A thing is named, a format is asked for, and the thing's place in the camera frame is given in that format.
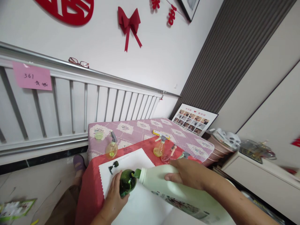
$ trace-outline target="black baseboard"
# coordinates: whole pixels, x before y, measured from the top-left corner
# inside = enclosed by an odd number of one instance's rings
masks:
[[[88,145],[0,166],[0,175],[87,152]]]

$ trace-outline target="person's left hand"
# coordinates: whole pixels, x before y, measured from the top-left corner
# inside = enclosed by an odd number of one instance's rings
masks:
[[[101,217],[109,224],[119,215],[130,196],[130,194],[125,195],[124,198],[121,198],[120,196],[121,174],[122,170],[113,177],[103,208],[100,212]]]

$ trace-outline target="bottle label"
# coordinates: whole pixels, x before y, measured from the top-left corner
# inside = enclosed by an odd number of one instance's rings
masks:
[[[213,216],[207,211],[201,211],[199,208],[190,205],[186,202],[180,201],[178,199],[175,199],[171,196],[165,195],[163,193],[160,193],[159,191],[151,191],[153,194],[161,197],[163,200],[165,200],[167,203],[171,204],[172,206],[180,209],[181,211],[191,215],[192,217],[195,217],[196,219],[210,224],[215,223],[220,220],[218,216]]]

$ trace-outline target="pink basket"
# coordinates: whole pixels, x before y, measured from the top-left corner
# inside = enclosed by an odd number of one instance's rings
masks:
[[[215,153],[212,152],[208,158],[219,161],[219,159],[223,158],[223,156],[216,155]]]
[[[229,154],[229,153],[233,153],[234,151],[230,150],[229,148],[227,148],[226,146],[222,145],[216,138],[214,138],[213,136],[210,136],[210,138],[208,139],[208,141],[210,143],[212,143],[215,146],[215,149],[218,149],[220,152],[223,152],[224,154]]]
[[[220,151],[220,150],[217,149],[217,148],[215,148],[215,149],[213,150],[213,153],[216,154],[216,155],[218,155],[218,156],[221,156],[221,157],[224,157],[225,155],[228,154],[228,153],[224,153],[224,152]]]
[[[218,160],[212,160],[212,159],[207,159],[205,160],[202,165],[204,165],[205,167],[208,167],[210,164],[214,163],[214,162],[217,162]]]

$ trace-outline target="metal pipe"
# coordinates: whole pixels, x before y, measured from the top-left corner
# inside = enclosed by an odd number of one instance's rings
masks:
[[[93,70],[93,69],[90,69],[90,68],[82,67],[82,66],[79,66],[79,65],[67,62],[67,61],[63,61],[63,60],[60,60],[60,59],[57,59],[57,58],[46,56],[46,55],[43,55],[43,54],[40,54],[40,53],[37,53],[37,52],[33,52],[33,51],[30,51],[30,50],[27,50],[27,49],[24,49],[24,48],[20,48],[20,47],[14,46],[14,45],[10,45],[10,44],[4,43],[4,42],[0,42],[0,52],[1,52],[1,50],[9,50],[9,51],[11,51],[11,53],[14,53],[14,54],[15,53],[22,53],[22,54],[25,54],[27,56],[34,57],[36,59],[41,59],[42,61],[50,63],[50,64],[76,69],[79,73],[90,72],[94,75],[97,75],[97,77],[99,77],[99,78],[103,78],[103,79],[108,79],[109,78],[112,81],[121,82],[122,84],[125,84],[125,85],[131,85],[131,86],[143,88],[143,89],[146,89],[146,90],[156,91],[158,93],[164,92],[164,94],[181,98],[181,95],[177,95],[177,94],[174,94],[174,93],[171,93],[171,92],[160,90],[160,89],[150,87],[150,86],[147,86],[147,85],[144,85],[144,84],[140,84],[140,83],[137,83],[137,82],[134,82],[134,81],[126,80],[126,79],[116,77],[116,76],[113,76],[113,75],[110,75],[110,74],[107,74],[107,73],[103,73],[103,72],[100,72],[100,71],[97,71],[97,70]]]
[[[83,141],[87,141],[87,140],[88,140],[88,137],[80,137],[80,138],[76,138],[76,139],[70,139],[67,141],[59,141],[59,142],[53,142],[53,143],[49,143],[49,144],[32,145],[32,146],[28,146],[28,147],[24,147],[24,148],[15,148],[15,149],[10,149],[7,151],[0,152],[0,157],[19,154],[19,153],[25,153],[25,152],[31,152],[31,151],[35,151],[35,150],[41,150],[41,149],[45,149],[45,148],[57,147],[57,146],[66,145],[66,144],[73,144],[73,143],[83,142]]]

